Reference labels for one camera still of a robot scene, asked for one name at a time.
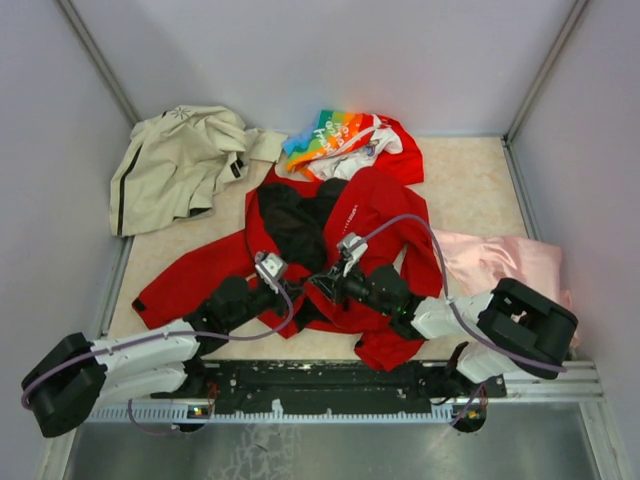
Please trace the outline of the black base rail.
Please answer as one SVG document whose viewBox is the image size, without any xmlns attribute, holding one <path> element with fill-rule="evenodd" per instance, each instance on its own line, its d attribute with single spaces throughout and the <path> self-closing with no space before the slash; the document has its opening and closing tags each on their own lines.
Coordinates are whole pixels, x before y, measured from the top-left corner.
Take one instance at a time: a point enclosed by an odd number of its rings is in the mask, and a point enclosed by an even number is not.
<svg viewBox="0 0 640 480">
<path fill-rule="evenodd" d="M 217 360 L 187 363 L 185 384 L 153 399 L 211 403 L 218 414 L 429 413 L 477 385 L 446 361 L 409 361 L 387 371 L 359 361 Z"/>
</svg>

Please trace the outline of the aluminium frame post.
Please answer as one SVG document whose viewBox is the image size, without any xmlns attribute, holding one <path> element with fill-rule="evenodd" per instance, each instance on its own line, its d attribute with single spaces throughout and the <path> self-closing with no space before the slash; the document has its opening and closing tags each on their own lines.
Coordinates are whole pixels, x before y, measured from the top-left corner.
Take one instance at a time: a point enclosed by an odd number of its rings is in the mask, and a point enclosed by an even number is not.
<svg viewBox="0 0 640 480">
<path fill-rule="evenodd" d="M 572 2 L 571 8 L 537 70 L 514 119 L 502 137 L 505 147 L 511 146 L 520 135 L 554 70 L 559 65 L 564 52 L 583 22 L 590 5 L 590 0 L 575 0 Z"/>
<path fill-rule="evenodd" d="M 105 88 L 108 90 L 116 106 L 126 118 L 129 125 L 133 127 L 141 120 L 139 112 L 117 78 L 109 61 L 94 39 L 94 36 L 83 20 L 74 2 L 70 0 L 54 0 L 54 4 L 60 11 L 71 32 L 80 42 L 90 63 L 96 70 L 96 73 L 100 77 Z"/>
</svg>

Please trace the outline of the left aluminium frame post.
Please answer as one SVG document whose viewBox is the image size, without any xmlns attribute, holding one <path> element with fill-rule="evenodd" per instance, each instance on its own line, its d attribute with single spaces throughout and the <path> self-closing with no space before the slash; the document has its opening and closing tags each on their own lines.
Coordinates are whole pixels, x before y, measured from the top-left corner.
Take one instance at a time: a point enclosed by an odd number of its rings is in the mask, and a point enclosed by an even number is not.
<svg viewBox="0 0 640 480">
<path fill-rule="evenodd" d="M 96 73 L 100 77 L 105 88 L 108 90 L 116 106 L 126 118 L 129 125 L 133 127 L 141 120 L 139 112 L 117 78 L 109 61 L 94 39 L 94 36 L 83 20 L 74 2 L 70 0 L 54 0 L 54 4 L 60 11 L 71 32 L 80 42 L 90 63 L 96 70 Z"/>
</svg>

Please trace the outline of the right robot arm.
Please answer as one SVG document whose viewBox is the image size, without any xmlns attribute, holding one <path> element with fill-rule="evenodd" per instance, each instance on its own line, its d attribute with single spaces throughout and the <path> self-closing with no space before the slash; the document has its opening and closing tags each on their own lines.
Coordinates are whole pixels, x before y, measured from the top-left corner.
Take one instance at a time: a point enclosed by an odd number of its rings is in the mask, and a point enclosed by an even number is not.
<svg viewBox="0 0 640 480">
<path fill-rule="evenodd" d="M 355 300 L 383 315 L 405 340 L 470 336 L 446 372 L 448 387 L 461 396 L 517 370 L 557 378 L 566 371 L 563 362 L 578 325 L 569 310 L 514 278 L 501 279 L 491 291 L 444 299 L 411 292 L 391 265 L 365 275 L 337 264 L 312 276 L 311 283 L 336 305 Z"/>
</svg>

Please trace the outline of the rainbow white red garment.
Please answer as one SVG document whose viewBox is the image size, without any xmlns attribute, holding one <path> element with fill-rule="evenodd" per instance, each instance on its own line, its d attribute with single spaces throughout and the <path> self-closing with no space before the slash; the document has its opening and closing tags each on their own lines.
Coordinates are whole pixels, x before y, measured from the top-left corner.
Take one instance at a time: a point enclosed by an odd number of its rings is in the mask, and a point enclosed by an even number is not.
<svg viewBox="0 0 640 480">
<path fill-rule="evenodd" d="M 416 140 L 399 121 L 384 115 L 322 110 L 282 148 L 286 171 L 311 181 L 349 180 L 367 167 L 403 185 L 425 179 L 424 157 Z"/>
</svg>

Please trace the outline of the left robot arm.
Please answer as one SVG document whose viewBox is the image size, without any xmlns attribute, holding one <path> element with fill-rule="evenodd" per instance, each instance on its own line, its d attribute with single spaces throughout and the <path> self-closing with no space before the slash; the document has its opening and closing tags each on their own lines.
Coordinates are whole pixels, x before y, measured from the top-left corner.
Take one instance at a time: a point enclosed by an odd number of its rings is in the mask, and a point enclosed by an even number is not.
<svg viewBox="0 0 640 480">
<path fill-rule="evenodd" d="M 81 333 L 61 339 L 21 382 L 23 408 L 46 438 L 66 434 L 97 408 L 177 390 L 194 397 L 208 373 L 193 362 L 231 340 L 233 330 L 262 313 L 284 315 L 280 333 L 293 320 L 301 288 L 287 281 L 225 279 L 189 314 L 146 333 L 115 340 L 88 340 Z"/>
</svg>

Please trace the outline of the right aluminium frame post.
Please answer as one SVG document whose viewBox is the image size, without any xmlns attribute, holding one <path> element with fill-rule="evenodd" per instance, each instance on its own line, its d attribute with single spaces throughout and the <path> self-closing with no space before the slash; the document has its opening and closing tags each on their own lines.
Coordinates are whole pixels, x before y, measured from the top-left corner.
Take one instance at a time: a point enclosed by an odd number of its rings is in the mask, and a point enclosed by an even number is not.
<svg viewBox="0 0 640 480">
<path fill-rule="evenodd" d="M 502 137 L 505 147 L 511 146 L 520 135 L 554 70 L 559 65 L 564 52 L 583 22 L 590 5 L 590 0 L 575 0 L 572 2 L 571 8 L 537 70 L 514 119 Z"/>
</svg>

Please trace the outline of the beige jacket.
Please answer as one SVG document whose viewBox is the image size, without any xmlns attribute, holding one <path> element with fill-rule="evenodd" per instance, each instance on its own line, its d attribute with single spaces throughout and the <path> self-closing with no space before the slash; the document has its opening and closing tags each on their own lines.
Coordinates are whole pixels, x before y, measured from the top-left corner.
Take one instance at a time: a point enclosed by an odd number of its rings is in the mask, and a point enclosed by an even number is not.
<svg viewBox="0 0 640 480">
<path fill-rule="evenodd" d="M 224 106 L 179 105 L 137 123 L 110 183 L 111 234 L 130 237 L 208 215 L 255 162 L 276 163 L 285 134 L 249 128 Z"/>
</svg>

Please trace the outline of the pink satin cloth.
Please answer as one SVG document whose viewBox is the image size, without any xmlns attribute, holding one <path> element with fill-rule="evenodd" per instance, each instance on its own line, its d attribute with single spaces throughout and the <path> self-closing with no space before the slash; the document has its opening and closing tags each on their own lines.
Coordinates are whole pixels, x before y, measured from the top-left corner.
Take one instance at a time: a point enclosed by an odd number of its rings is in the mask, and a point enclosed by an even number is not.
<svg viewBox="0 0 640 480">
<path fill-rule="evenodd" d="M 570 291 L 561 281 L 560 247 L 516 236 L 480 237 L 444 230 L 435 236 L 455 295 L 483 293 L 502 278 L 514 278 L 573 309 Z"/>
</svg>

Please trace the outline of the red jacket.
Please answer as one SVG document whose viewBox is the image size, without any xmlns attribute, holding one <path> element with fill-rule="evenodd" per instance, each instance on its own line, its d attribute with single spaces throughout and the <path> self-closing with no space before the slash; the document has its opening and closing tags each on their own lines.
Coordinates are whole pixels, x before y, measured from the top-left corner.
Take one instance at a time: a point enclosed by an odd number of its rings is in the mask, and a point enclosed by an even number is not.
<svg viewBox="0 0 640 480">
<path fill-rule="evenodd" d="M 194 311 L 225 278 L 252 274 L 257 252 L 274 252 L 288 265 L 285 280 L 303 288 L 280 336 L 303 330 L 356 334 L 356 355 L 375 370 L 391 371 L 410 360 L 423 340 L 402 338 L 387 317 L 354 300 L 332 304 L 307 279 L 338 260 L 337 245 L 347 234 L 364 237 L 393 220 L 369 240 L 361 270 L 371 274 L 403 254 L 400 275 L 409 289 L 438 297 L 442 274 L 431 238 L 418 222 L 427 217 L 422 197 L 372 167 L 350 180 L 315 183 L 270 172 L 246 196 L 242 230 L 180 257 L 138 294 L 132 308 L 147 328 L 159 328 Z"/>
</svg>

